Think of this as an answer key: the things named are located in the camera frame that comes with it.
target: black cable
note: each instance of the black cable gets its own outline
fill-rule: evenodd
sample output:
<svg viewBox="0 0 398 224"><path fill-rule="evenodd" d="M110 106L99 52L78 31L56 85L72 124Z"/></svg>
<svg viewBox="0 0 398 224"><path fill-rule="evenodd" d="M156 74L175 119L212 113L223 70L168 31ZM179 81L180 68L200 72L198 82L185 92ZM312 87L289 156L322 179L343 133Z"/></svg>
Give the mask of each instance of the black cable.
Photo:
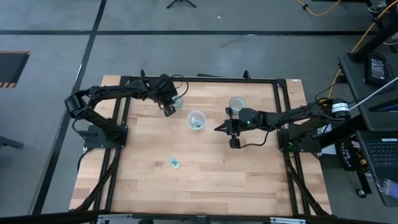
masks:
<svg viewBox="0 0 398 224"><path fill-rule="evenodd" d="M82 135L82 134L81 134L78 130L76 130L76 128L75 128L75 124L76 124L77 121L78 121L77 119L75 119L75 120L73 121L73 123L72 123L72 129L73 129L83 140L86 141L86 137L84 137L84 135Z"/></svg>
<svg viewBox="0 0 398 224"><path fill-rule="evenodd" d="M89 152L91 152L91 150L93 150L92 148L87 148L87 150L80 156L80 158L79 158L79 161L77 162L77 172L79 173L79 169L80 169L80 163L81 163L81 160L83 159L83 157L87 154L87 153L89 153Z"/></svg>
<svg viewBox="0 0 398 224"><path fill-rule="evenodd" d="M389 77L391 80L395 79L394 70L392 69L391 65L389 65L389 64L387 64L387 63L386 63L386 65L390 68L390 71L391 71L391 76L388 75L388 77Z"/></svg>
<svg viewBox="0 0 398 224"><path fill-rule="evenodd" d="M171 77L182 77L182 78L184 78L183 75L172 75ZM180 95L179 97L177 97L176 99L174 99L174 101L175 101L175 100L178 100L178 99L181 98L181 97L183 97L183 96L187 93L187 91L188 91L188 89L189 89L189 83L188 83L188 82L185 82L185 83L187 84L187 89L185 90L184 93L182 93L182 95Z"/></svg>
<svg viewBox="0 0 398 224"><path fill-rule="evenodd" d="M335 86L336 84L337 84L337 83L335 83L335 84L329 86L329 88L327 88L326 90L323 90L322 92L316 94L316 95L315 95L315 101L317 101L317 98L318 98L319 95L321 95L322 93L328 91L331 87Z"/></svg>

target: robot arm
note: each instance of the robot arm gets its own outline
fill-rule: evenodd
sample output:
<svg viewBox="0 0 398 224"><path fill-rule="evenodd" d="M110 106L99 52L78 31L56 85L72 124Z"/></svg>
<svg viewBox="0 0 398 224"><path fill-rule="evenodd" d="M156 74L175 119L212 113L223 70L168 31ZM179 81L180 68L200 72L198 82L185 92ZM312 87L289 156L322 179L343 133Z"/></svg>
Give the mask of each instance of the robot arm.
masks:
<svg viewBox="0 0 398 224"><path fill-rule="evenodd" d="M173 96L177 95L173 81L168 75L161 75L155 80L134 81L128 85L119 86L93 86L87 90L80 90L70 95L65 100L65 106L71 118L79 120L85 119L88 122L102 129L104 136L108 141L122 140L122 132L115 120L104 118L98 114L94 108L102 100L109 100L123 97L133 97L135 99L151 99L164 110L166 116L175 113ZM83 97L89 96L86 102Z"/></svg>
<svg viewBox="0 0 398 224"><path fill-rule="evenodd" d="M305 138L308 133L326 124L341 123L350 118L348 105L341 99L318 100L283 113L243 108L239 112L238 119L233 119L230 108L226 108L226 113L229 115L229 119L225 120L221 126L215 128L215 131L221 131L231 136L229 145L238 149L247 146L240 146L238 137L242 131L260 129L271 132L283 127L285 124L290 124L289 141L293 141ZM302 124L292 124L295 121L308 118L310 119Z"/></svg>

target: plastic cup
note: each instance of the plastic cup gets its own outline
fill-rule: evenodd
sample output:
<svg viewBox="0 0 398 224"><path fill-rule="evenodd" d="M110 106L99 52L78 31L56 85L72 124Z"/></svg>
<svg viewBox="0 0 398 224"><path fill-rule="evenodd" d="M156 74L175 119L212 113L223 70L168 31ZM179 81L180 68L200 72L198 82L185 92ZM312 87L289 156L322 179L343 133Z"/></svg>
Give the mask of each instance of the plastic cup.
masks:
<svg viewBox="0 0 398 224"><path fill-rule="evenodd" d="M192 111L187 116L187 125L192 130L201 130L206 126L206 115L200 111Z"/></svg>
<svg viewBox="0 0 398 224"><path fill-rule="evenodd" d="M172 99L174 100L174 104L173 104L174 108L177 110L182 109L182 103L183 103L182 98L177 95L177 96L173 96Z"/></svg>
<svg viewBox="0 0 398 224"><path fill-rule="evenodd" d="M246 102L243 98L235 96L229 100L229 107L232 109L232 113L237 115L241 109L246 107Z"/></svg>

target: gray floor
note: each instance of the gray floor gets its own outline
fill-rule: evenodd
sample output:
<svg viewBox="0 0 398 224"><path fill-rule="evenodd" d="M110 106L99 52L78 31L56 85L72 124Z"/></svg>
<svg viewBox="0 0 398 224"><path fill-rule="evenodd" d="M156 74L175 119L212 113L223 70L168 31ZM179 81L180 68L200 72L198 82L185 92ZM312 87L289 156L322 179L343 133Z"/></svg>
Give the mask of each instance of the gray floor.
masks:
<svg viewBox="0 0 398 224"><path fill-rule="evenodd" d="M193 0L197 9L171 1L108 1L100 30L365 30L371 16L364 4L341 3L330 15L309 16L294 0ZM5 0L0 29L91 29L100 1ZM317 12L331 2L310 2ZM330 86L338 56L359 37L238 35L97 36L81 88L99 85L103 75L207 73L241 77L302 79L308 101ZM64 111L87 36L0 35L1 50L30 50L32 56L12 90L0 89L0 135L24 141L17 151L0 151L0 216L29 212L45 161ZM388 52L381 47L380 52ZM335 96L351 100L346 85ZM85 122L78 128L85 128ZM83 141L68 129L43 211L68 209ZM377 194L355 195L353 174L324 170L332 211L343 218L397 223L398 210L382 205Z"/></svg>

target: wooden table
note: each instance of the wooden table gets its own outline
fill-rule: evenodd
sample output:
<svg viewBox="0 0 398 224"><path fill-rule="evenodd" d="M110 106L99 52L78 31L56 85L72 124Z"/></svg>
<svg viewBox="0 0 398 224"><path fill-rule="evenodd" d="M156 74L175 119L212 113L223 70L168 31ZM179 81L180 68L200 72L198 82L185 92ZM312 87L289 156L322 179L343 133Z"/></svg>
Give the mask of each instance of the wooden table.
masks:
<svg viewBox="0 0 398 224"><path fill-rule="evenodd" d="M102 85L118 85L120 76L106 75ZM300 80L287 80L290 104L305 105ZM185 84L178 89L185 91ZM287 176L276 132L262 147L231 149L229 136L213 129L227 118L225 108L233 96L247 107L276 111L273 87L263 83L191 82L183 108L166 118L152 101L132 100L127 125L129 134L122 150L111 210L126 213L177 213L208 215L292 215ZM102 101L96 111L112 117L115 100ZM201 131L188 128L189 112L206 114ZM263 142L265 132L242 133L241 144ZM94 149L81 162L70 208L79 206L96 185L104 149ZM306 185L330 213L319 161L301 153ZM176 158L175 170L169 159ZM100 208L104 208L105 186ZM296 188L299 210L302 211Z"/></svg>

